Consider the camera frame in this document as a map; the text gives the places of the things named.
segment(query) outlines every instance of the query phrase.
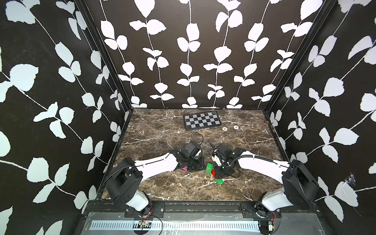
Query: wallpaper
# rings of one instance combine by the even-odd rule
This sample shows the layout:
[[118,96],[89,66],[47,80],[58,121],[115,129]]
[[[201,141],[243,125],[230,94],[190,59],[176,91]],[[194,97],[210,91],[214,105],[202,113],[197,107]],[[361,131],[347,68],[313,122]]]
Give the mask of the wallpaper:
[[0,12],[0,235],[72,234],[127,109],[74,2]]
[[322,0],[86,2],[135,108],[264,108]]
[[288,157],[317,178],[335,234],[374,234],[375,8],[338,0],[270,111]]

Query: brown marble floor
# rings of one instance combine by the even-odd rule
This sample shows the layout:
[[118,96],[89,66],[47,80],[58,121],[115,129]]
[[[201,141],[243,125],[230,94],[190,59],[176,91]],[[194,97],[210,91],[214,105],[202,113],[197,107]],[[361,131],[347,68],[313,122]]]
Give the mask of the brown marble floor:
[[[212,148],[223,143],[231,149],[240,147],[261,156],[282,160],[277,145],[262,111],[218,110],[222,126],[195,131],[185,131],[183,115],[205,112],[206,110],[183,109],[135,109],[115,160],[145,160],[166,154],[195,140],[201,145],[205,164],[215,164],[211,159]],[[241,169],[239,178],[227,177],[218,185],[205,171],[164,172],[143,181],[139,189],[152,200],[257,200],[262,192],[273,191],[281,184],[262,174]],[[102,195],[109,199],[107,190]]]

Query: wall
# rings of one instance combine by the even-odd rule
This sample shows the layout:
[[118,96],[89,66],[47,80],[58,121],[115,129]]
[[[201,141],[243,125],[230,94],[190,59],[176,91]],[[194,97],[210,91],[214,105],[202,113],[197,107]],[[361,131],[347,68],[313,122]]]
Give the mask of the wall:
[[287,155],[321,189],[334,234],[374,234],[376,1],[338,1],[272,106]]
[[87,5],[133,107],[262,109],[322,2],[96,0]]
[[72,234],[125,123],[126,106],[76,9],[0,4],[1,235]]

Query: chessboard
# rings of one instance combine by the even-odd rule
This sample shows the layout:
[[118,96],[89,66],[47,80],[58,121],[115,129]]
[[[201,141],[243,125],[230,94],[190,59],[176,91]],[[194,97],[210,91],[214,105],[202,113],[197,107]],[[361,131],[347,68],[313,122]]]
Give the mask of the chessboard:
[[197,130],[222,125],[216,111],[184,115],[183,119],[186,130]]

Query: green lego brick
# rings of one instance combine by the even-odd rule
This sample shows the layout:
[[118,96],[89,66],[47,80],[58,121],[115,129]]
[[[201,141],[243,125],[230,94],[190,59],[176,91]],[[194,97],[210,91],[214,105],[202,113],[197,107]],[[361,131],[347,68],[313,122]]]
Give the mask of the green lego brick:
[[206,166],[206,173],[211,174],[211,170],[213,169],[213,164],[208,163]]

